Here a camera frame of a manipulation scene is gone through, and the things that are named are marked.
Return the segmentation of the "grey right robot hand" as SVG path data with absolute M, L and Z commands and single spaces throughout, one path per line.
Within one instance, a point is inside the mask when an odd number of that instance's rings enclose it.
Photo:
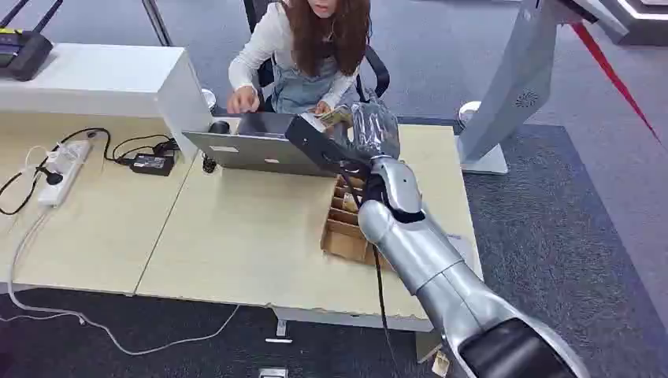
M 381 101 L 355 102 L 351 107 L 353 120 L 352 148 L 364 158 L 400 155 L 399 125 L 396 116 Z

